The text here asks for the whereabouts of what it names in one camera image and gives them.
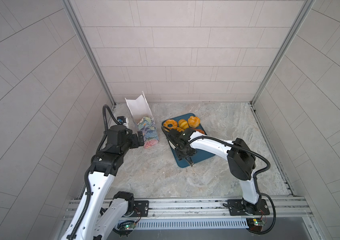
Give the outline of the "aluminium corner post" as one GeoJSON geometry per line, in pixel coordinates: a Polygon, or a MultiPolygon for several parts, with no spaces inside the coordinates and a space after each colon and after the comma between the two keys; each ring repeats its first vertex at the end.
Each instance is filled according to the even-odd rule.
{"type": "Polygon", "coordinates": [[[302,24],[304,23],[305,19],[307,18],[312,6],[314,5],[315,0],[305,0],[300,11],[298,12],[291,28],[289,29],[281,47],[279,48],[272,64],[270,65],[268,71],[266,72],[257,92],[254,95],[254,98],[251,100],[251,105],[255,106],[256,102],[259,100],[260,95],[264,91],[265,87],[267,86],[268,82],[270,81],[272,75],[274,74],[276,68],[278,67],[279,63],[281,62],[282,58],[284,57],[286,51],[288,50],[289,46],[293,42],[295,36],[297,35],[299,29],[301,28],[302,24]]]}
{"type": "Polygon", "coordinates": [[[112,106],[114,107],[116,105],[116,102],[112,96],[112,93],[106,83],[106,80],[104,78],[104,75],[100,69],[100,66],[95,58],[95,55],[91,49],[91,46],[86,38],[86,35],[85,35],[85,32],[79,22],[79,19],[75,13],[75,10],[73,8],[73,5],[71,3],[71,1],[69,0],[62,0],[62,5],[63,5],[63,8],[69,18],[69,21],[71,22],[73,28],[74,28],[74,31],[76,32],[77,36],[78,36],[78,39],[79,39],[79,42],[80,44],[82,45],[88,59],[89,59],[89,62],[93,68],[93,70],[95,71],[95,74],[97,75],[98,79],[100,80],[101,82],[101,85],[102,87],[104,88],[108,98],[110,99],[111,103],[112,103],[112,106]]]}

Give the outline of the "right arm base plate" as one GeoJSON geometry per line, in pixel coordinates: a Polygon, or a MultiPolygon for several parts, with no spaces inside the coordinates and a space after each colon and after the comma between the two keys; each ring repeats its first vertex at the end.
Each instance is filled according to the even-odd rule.
{"type": "Polygon", "coordinates": [[[266,200],[259,199],[256,204],[248,203],[243,199],[233,199],[226,202],[231,216],[260,216],[270,215],[266,200]]]}

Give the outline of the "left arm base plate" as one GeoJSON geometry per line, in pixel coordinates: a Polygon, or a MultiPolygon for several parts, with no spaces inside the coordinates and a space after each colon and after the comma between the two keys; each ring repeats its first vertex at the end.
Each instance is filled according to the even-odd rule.
{"type": "Polygon", "coordinates": [[[138,218],[147,217],[149,211],[149,201],[135,201],[133,211],[130,214],[126,214],[124,218],[138,218]]]}

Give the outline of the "dark teal plastic tray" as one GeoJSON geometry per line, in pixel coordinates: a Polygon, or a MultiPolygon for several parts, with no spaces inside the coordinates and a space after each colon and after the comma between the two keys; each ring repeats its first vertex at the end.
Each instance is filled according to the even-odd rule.
{"type": "MultiPolygon", "coordinates": [[[[195,117],[195,114],[193,113],[188,113],[188,114],[184,114],[184,115],[181,115],[181,116],[177,116],[177,117],[171,117],[170,119],[172,120],[175,120],[176,122],[178,122],[179,120],[188,120],[191,116],[195,117]]],[[[170,149],[171,149],[171,152],[175,158],[175,162],[176,164],[180,167],[180,168],[186,168],[186,167],[190,167],[190,164],[187,160],[185,159],[182,159],[180,160],[178,157],[177,157],[177,154],[175,152],[175,149],[174,147],[171,145],[171,142],[169,142],[169,145],[170,145],[170,149]]],[[[191,160],[194,164],[197,164],[199,162],[202,162],[204,160],[207,160],[209,158],[212,158],[214,157],[214,154],[212,153],[209,153],[207,151],[203,151],[203,150],[196,150],[196,154],[191,156],[191,160]]]]}

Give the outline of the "aluminium corner post left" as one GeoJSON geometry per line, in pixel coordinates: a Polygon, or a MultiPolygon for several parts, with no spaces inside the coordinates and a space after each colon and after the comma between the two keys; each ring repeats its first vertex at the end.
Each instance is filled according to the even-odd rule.
{"type": "Polygon", "coordinates": [[[69,0],[62,0],[62,5],[63,5],[63,8],[69,18],[69,21],[71,22],[73,28],[74,28],[74,31],[76,32],[77,36],[78,36],[78,39],[79,39],[79,42],[80,44],[82,45],[88,59],[89,59],[89,62],[93,68],[93,70],[95,71],[95,74],[97,75],[98,79],[100,80],[101,82],[101,85],[102,87],[104,88],[108,98],[110,99],[111,103],[112,103],[112,106],[114,107],[116,105],[116,102],[112,96],[112,93],[106,83],[106,80],[104,78],[104,75],[100,69],[100,66],[95,58],[95,55],[91,49],[91,46],[86,38],[86,35],[85,35],[85,32],[79,22],[79,19],[75,13],[75,10],[73,8],[73,5],[71,3],[71,1],[69,0]]]}

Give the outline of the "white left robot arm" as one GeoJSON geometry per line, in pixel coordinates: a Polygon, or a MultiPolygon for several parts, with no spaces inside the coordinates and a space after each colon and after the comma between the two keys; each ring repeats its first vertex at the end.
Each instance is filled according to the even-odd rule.
{"type": "Polygon", "coordinates": [[[119,220],[134,211],[134,195],[128,192],[118,192],[104,214],[101,207],[127,152],[144,144],[141,131],[134,134],[124,125],[105,131],[102,148],[85,173],[86,190],[63,240],[105,240],[119,220]]]}

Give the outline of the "round knotted fake bun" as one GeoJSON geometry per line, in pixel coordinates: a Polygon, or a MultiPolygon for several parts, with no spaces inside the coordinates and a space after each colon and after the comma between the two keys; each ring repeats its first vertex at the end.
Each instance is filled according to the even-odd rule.
{"type": "Polygon", "coordinates": [[[187,122],[190,128],[197,128],[200,125],[200,118],[196,116],[190,116],[187,122]]]}

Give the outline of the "green circuit board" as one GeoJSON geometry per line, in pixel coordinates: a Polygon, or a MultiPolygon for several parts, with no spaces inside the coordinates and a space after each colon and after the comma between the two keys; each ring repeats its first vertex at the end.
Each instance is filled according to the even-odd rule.
{"type": "Polygon", "coordinates": [[[136,221],[124,221],[118,225],[119,231],[130,231],[133,230],[137,225],[136,221]]]}
{"type": "Polygon", "coordinates": [[[246,219],[247,225],[248,225],[248,231],[253,231],[256,233],[262,232],[263,227],[266,225],[267,220],[263,220],[262,218],[256,219],[256,218],[248,218],[246,219]]]}

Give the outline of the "aluminium corner post right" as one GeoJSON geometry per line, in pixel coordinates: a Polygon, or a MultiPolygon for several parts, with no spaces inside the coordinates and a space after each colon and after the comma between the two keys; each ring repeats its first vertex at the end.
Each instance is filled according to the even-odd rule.
{"type": "Polygon", "coordinates": [[[305,19],[307,18],[312,6],[314,5],[315,0],[305,0],[300,11],[298,12],[291,28],[289,29],[281,47],[279,48],[272,64],[270,65],[268,71],[266,72],[257,92],[254,95],[254,98],[251,100],[251,105],[255,106],[256,102],[259,100],[260,95],[264,91],[265,87],[267,86],[268,82],[270,81],[272,75],[274,74],[276,68],[278,67],[279,63],[281,62],[282,58],[284,57],[286,51],[288,50],[289,46],[293,42],[295,36],[297,35],[299,29],[301,28],[302,24],[304,23],[305,19]]]}

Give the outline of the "right green circuit board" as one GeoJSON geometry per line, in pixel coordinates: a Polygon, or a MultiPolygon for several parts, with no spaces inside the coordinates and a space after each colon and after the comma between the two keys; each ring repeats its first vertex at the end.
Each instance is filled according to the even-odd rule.
{"type": "Polygon", "coordinates": [[[253,231],[256,233],[262,232],[263,227],[266,225],[267,220],[263,220],[262,218],[256,219],[256,218],[248,218],[246,219],[247,225],[248,225],[248,231],[253,231]]]}

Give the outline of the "reddish brown fake croissant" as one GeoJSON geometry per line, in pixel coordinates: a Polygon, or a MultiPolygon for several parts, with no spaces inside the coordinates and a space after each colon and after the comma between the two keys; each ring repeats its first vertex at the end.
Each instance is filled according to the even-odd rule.
{"type": "Polygon", "coordinates": [[[204,135],[206,134],[204,130],[201,130],[201,129],[194,129],[194,130],[196,130],[197,132],[200,132],[201,134],[204,134],[204,135]]]}

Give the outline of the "fake ring donut bread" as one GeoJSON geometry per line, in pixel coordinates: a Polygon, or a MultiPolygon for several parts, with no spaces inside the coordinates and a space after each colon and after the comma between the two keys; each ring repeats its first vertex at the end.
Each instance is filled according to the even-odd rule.
{"type": "Polygon", "coordinates": [[[163,123],[163,126],[168,129],[176,129],[178,127],[178,123],[173,119],[169,119],[163,123]]]}

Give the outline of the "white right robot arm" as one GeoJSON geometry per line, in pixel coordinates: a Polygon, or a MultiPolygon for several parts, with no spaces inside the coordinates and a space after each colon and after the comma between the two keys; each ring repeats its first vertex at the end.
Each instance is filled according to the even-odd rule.
{"type": "Polygon", "coordinates": [[[254,171],[255,156],[243,140],[223,141],[192,129],[181,132],[167,127],[162,127],[162,129],[178,159],[186,160],[190,166],[194,165],[191,157],[198,150],[209,152],[226,160],[231,174],[240,181],[242,189],[241,209],[249,215],[254,215],[260,211],[261,196],[254,171]]]}

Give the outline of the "small striped fake bun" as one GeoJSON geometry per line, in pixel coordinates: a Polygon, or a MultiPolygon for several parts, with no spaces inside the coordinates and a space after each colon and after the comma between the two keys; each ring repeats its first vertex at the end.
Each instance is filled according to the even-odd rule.
{"type": "Polygon", "coordinates": [[[178,127],[183,129],[183,130],[186,130],[189,128],[189,124],[188,124],[188,121],[184,120],[184,119],[181,119],[178,121],[178,127]]]}

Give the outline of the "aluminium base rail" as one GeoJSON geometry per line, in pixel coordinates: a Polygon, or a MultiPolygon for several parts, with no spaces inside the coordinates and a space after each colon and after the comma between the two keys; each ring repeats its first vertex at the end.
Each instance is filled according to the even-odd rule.
{"type": "MultiPolygon", "coordinates": [[[[304,197],[273,196],[271,201],[262,197],[270,210],[268,216],[231,216],[226,202],[233,199],[236,198],[137,199],[135,201],[150,202],[148,216],[122,217],[114,229],[118,230],[118,225],[124,221],[136,221],[133,230],[248,229],[248,218],[267,220],[262,232],[272,223],[284,223],[293,218],[301,219],[309,230],[314,227],[312,211],[304,197]]],[[[101,214],[111,203],[112,200],[104,200],[101,214]]]]}

